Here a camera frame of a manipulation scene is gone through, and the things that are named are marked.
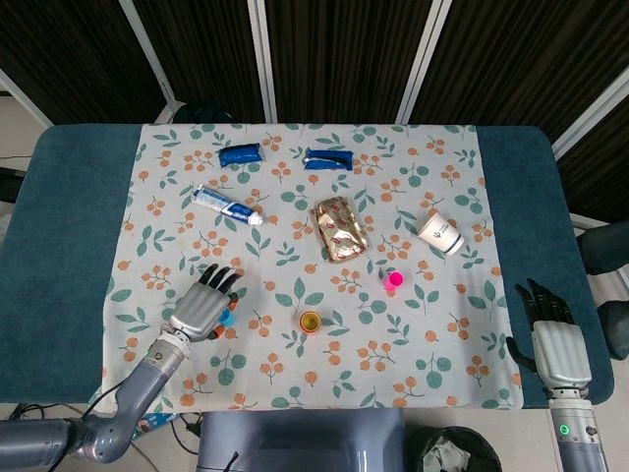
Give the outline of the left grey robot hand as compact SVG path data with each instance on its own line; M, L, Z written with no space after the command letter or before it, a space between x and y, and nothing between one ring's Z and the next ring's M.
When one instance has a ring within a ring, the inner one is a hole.
M229 266L212 264L176 304L169 326L191 342L207 339L223 312L239 299L232 286L242 277Z

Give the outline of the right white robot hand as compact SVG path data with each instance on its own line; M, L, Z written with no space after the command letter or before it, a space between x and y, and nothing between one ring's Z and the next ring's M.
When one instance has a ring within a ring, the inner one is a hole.
M584 334L564 299L531 278L527 282L515 289L524 304L534 355L524 355L511 336L505 338L507 350L516 364L541 379L548 398L584 399L593 379Z

